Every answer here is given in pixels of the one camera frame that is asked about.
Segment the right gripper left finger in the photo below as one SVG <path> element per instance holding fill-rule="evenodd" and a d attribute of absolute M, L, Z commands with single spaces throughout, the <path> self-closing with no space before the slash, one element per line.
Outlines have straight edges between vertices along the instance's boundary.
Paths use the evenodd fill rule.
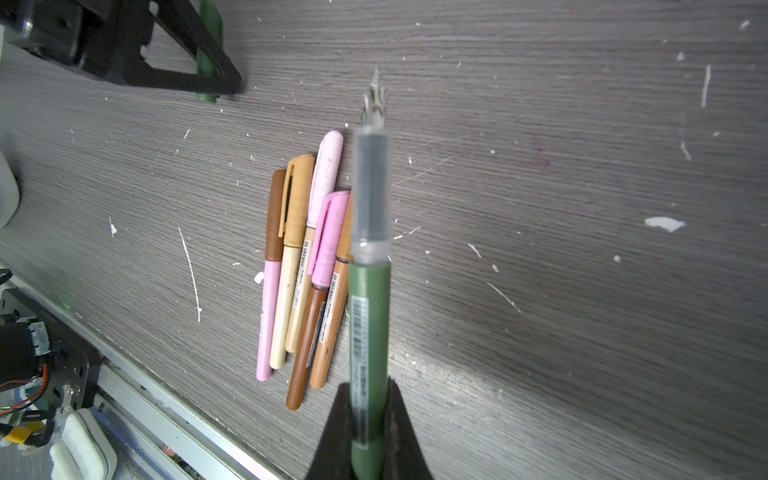
<path fill-rule="evenodd" d="M 351 480 L 352 413 L 347 382 L 338 386 L 333 405 L 305 476 L 306 480 Z"/>

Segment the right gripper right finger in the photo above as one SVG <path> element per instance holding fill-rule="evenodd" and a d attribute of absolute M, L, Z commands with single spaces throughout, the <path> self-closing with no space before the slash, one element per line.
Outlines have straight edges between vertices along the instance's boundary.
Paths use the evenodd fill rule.
<path fill-rule="evenodd" d="M 384 415 L 384 480 L 432 480 L 401 391 L 390 378 Z"/>

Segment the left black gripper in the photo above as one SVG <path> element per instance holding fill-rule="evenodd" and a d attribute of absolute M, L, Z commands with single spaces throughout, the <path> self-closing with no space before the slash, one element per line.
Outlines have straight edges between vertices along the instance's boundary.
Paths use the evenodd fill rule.
<path fill-rule="evenodd" d="M 99 80 L 212 96 L 241 85 L 212 1 L 3 1 L 1 26 L 8 44 Z M 147 63 L 155 26 L 196 62 L 193 73 Z"/>

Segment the green marker pen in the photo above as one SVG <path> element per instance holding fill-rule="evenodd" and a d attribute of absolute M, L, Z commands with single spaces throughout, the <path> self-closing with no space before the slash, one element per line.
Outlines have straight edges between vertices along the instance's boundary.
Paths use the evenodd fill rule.
<path fill-rule="evenodd" d="M 350 406 L 351 465 L 358 479 L 380 479 L 384 468 L 391 285 L 386 108 L 386 87 L 376 68 L 353 136 Z"/>

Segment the dark brown marker pen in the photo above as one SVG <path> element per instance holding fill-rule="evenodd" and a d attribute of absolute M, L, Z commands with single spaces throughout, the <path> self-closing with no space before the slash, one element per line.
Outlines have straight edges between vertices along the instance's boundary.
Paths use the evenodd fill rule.
<path fill-rule="evenodd" d="M 266 382 L 272 374 L 270 353 L 283 256 L 283 242 L 279 236 L 279 227 L 282 215 L 282 196 L 285 178 L 285 169 L 278 169 L 272 175 L 267 209 L 265 262 L 263 281 L 261 283 L 262 303 L 256 370 L 256 378 L 260 382 Z"/>

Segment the gold tan marker pen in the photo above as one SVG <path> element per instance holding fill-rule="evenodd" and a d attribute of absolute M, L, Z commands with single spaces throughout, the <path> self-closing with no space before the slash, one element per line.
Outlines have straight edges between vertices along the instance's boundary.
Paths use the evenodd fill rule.
<path fill-rule="evenodd" d="M 292 301 L 297 283 L 308 216 L 315 157 L 293 158 L 287 166 L 282 190 L 278 236 L 282 239 L 282 261 L 269 363 L 281 369 L 286 360 L 286 341 Z"/>

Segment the light pink marker pen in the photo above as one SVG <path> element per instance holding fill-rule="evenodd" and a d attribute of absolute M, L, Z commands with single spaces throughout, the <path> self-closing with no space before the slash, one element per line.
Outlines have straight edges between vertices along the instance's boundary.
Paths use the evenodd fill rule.
<path fill-rule="evenodd" d="M 289 353 L 295 353 L 298 349 L 299 334 L 308 295 L 306 283 L 309 278 L 307 273 L 309 255 L 316 235 L 323 201 L 328 194 L 334 191 L 336 185 L 342 151 L 343 135 L 336 130 L 331 130 L 323 137 L 318 153 L 314 156 L 315 167 L 308 203 L 305 237 L 287 332 L 286 350 Z"/>

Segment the white square clock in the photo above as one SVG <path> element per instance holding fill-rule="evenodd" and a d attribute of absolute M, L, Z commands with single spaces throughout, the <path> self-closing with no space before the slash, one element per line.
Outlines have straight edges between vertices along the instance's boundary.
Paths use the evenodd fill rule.
<path fill-rule="evenodd" d="M 16 177 L 4 155 L 0 158 L 0 228 L 14 217 L 20 204 L 20 190 Z"/>

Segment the white grey remote device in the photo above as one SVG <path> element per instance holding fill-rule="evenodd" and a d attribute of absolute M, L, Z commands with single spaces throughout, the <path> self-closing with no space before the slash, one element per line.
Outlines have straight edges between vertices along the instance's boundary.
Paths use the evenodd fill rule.
<path fill-rule="evenodd" d="M 53 480 L 110 480 L 117 454 L 90 409 L 71 412 L 49 450 Z"/>

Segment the aluminium frame front rail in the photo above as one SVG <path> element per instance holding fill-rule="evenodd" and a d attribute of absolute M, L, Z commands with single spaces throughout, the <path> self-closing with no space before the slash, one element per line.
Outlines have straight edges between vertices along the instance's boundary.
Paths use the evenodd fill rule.
<path fill-rule="evenodd" d="M 140 458 L 152 461 L 161 474 L 183 479 L 181 468 L 171 465 L 161 451 L 168 446 L 207 479 L 282 479 L 284 473 L 238 443 L 221 426 L 173 393 L 162 382 L 123 355 L 110 340 L 75 317 L 65 304 L 38 295 L 14 277 L 12 286 L 45 307 L 96 348 L 101 365 L 94 404 L 117 433 L 136 445 Z"/>

